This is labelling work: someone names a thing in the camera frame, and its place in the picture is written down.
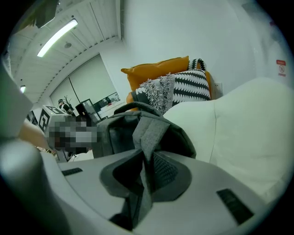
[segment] white wall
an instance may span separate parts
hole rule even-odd
[[[224,94],[255,78],[252,47],[227,0],[125,0],[124,39],[136,64],[201,57]]]
[[[33,107],[31,108],[31,111],[34,112],[35,117],[37,119],[37,121],[39,122],[39,118],[43,109],[43,105],[47,105],[47,106],[57,106],[57,105],[53,105],[52,100],[50,97],[47,97],[46,99],[34,103]]]
[[[135,66],[133,58],[123,41],[104,46],[100,50],[100,55],[119,97],[125,101],[131,89],[127,75],[121,72],[121,69]]]
[[[69,76],[79,101],[96,103],[116,92],[100,56],[97,56]]]
[[[222,82],[223,94],[257,76],[293,84],[293,58],[283,35],[254,6],[250,7],[255,18],[250,17],[243,7],[248,3],[256,4],[253,0],[125,0],[126,49],[134,65],[201,57],[213,80]],[[288,64],[286,77],[278,75],[277,59]]]

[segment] ceiling light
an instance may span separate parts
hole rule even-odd
[[[42,47],[40,52],[38,53],[38,57],[43,57],[45,53],[52,47],[52,45],[60,39],[66,32],[71,30],[73,27],[75,27],[78,24],[78,22],[73,19],[71,22],[69,22],[66,26],[64,26],[62,29],[60,29],[56,34],[52,36],[52,38],[49,39],[48,42]]]
[[[72,44],[70,42],[66,42],[66,44],[64,45],[64,48],[70,48],[72,46]]]
[[[20,87],[20,91],[21,91],[21,92],[24,92],[25,89],[26,89],[26,86],[21,86],[21,87]]]

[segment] sofa cushion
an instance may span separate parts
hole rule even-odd
[[[264,201],[277,199],[293,175],[294,91],[257,78],[214,101],[185,102],[164,117],[184,129],[196,159],[214,164]]]
[[[254,79],[217,99],[215,116],[210,162],[265,201],[279,196],[287,185],[283,176],[293,168],[294,91]]]
[[[201,58],[189,60],[187,70],[191,70],[191,69],[201,69],[203,71],[206,71],[206,64]]]
[[[187,101],[211,100],[205,72],[193,69],[175,73],[173,106]]]
[[[169,109],[164,117],[186,132],[197,160],[210,162],[215,140],[214,101],[183,102]]]

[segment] black and white patterned pillow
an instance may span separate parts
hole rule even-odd
[[[205,72],[193,69],[175,73],[173,106],[187,101],[209,101],[209,85]]]
[[[205,71],[206,70],[206,64],[205,62],[201,59],[194,59],[194,60],[189,60],[188,68],[187,70],[192,70],[192,69],[197,69],[197,63],[200,64],[200,69]]]

